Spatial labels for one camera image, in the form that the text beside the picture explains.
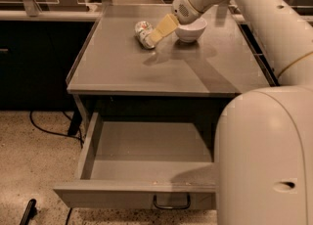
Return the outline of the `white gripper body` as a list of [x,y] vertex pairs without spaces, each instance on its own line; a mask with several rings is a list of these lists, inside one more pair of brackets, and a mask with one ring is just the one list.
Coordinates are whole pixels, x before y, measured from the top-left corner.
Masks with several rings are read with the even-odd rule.
[[172,13],[180,24],[190,24],[201,17],[208,9],[226,0],[174,0]]

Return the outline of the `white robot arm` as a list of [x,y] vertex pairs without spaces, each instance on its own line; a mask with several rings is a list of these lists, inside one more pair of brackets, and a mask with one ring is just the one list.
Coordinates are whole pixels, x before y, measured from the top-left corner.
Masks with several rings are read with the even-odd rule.
[[[158,37],[225,0],[174,0]],[[219,117],[218,225],[313,225],[313,27],[284,0],[235,0],[279,84],[246,92]]]

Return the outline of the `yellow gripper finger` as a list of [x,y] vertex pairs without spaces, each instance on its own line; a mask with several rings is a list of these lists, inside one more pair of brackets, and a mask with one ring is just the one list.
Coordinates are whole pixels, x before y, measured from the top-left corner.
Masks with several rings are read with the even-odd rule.
[[161,39],[171,34],[179,25],[173,14],[167,14],[149,34],[149,40],[157,44]]

